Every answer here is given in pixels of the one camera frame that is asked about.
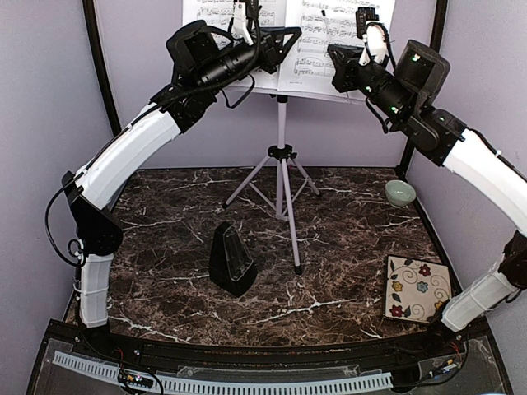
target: white wall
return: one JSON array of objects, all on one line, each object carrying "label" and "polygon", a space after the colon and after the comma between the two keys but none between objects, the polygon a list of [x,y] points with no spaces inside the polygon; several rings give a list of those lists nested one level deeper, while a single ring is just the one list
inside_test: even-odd
[{"label": "white wall", "polygon": [[[527,2],[451,0],[441,50],[452,65],[438,107],[448,109],[527,173]],[[481,193],[419,154],[409,179],[468,286],[495,262],[514,226]],[[527,393],[527,300],[501,306],[490,323],[511,381]]]},{"label": "white wall", "polygon": [[[21,394],[72,292],[44,233],[46,203],[111,131],[81,1],[0,0],[0,59],[0,393]],[[64,198],[51,223],[59,245],[75,235]]]},{"label": "white wall", "polygon": [[[170,82],[172,63],[165,43],[181,25],[181,1],[97,1],[100,29],[115,101],[123,124]],[[428,43],[435,0],[397,0],[392,25],[399,55],[409,38]],[[403,152],[400,135],[384,136],[363,105],[292,98],[288,138],[304,165],[395,166]],[[253,94],[241,107],[222,100],[146,167],[255,165],[276,143],[277,105]]]}]

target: light green bowl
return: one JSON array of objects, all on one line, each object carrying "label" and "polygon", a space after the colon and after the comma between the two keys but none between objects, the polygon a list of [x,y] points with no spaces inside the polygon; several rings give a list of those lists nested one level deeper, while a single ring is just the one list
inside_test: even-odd
[{"label": "light green bowl", "polygon": [[412,185],[394,179],[386,183],[386,197],[389,204],[400,208],[412,203],[416,199],[417,193]]}]

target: dark brown marble surface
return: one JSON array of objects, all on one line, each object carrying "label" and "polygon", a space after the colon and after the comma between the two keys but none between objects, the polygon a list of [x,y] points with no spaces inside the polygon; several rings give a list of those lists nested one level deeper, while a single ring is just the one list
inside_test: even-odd
[{"label": "dark brown marble surface", "polygon": [[[308,169],[323,192],[295,203],[304,274],[293,271],[288,222],[247,188],[247,169],[144,170],[114,210],[124,243],[110,280],[112,332],[216,346],[316,346],[417,332],[383,319],[385,258],[439,262],[417,213],[385,198],[390,169]],[[256,180],[273,198],[276,170]],[[301,175],[291,170],[294,188]],[[213,232],[236,224],[259,275],[235,299],[208,280]]]}]

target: black metronome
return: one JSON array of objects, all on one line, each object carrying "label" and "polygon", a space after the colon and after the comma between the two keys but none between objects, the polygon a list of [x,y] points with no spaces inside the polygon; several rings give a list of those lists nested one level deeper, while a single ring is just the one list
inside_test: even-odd
[{"label": "black metronome", "polygon": [[238,230],[223,222],[214,232],[208,261],[211,281],[237,298],[254,284],[258,272]]}]

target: sheet music page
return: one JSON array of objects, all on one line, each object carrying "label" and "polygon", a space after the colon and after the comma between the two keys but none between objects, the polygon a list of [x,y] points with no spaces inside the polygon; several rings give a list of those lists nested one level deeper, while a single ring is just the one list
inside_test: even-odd
[{"label": "sheet music page", "polygon": [[[259,0],[262,7],[260,11],[260,25],[266,26],[284,26],[286,22],[286,5],[287,0]],[[234,3],[232,0],[184,0],[183,1],[183,25],[190,22],[203,19],[208,25],[219,27],[227,30],[229,22],[234,14]],[[279,72],[273,75],[267,74],[261,70],[252,73],[256,80],[256,87],[263,89],[276,90],[278,88]],[[232,84],[233,86],[249,87],[251,80],[245,78]]]},{"label": "sheet music page", "polygon": [[338,101],[364,100],[360,92],[340,94],[331,85],[335,69],[327,51],[329,44],[364,46],[357,38],[355,12],[359,7],[375,7],[389,29],[395,0],[287,1],[286,26],[300,26],[303,34],[281,67],[279,91],[309,93],[322,99],[332,96]]}]

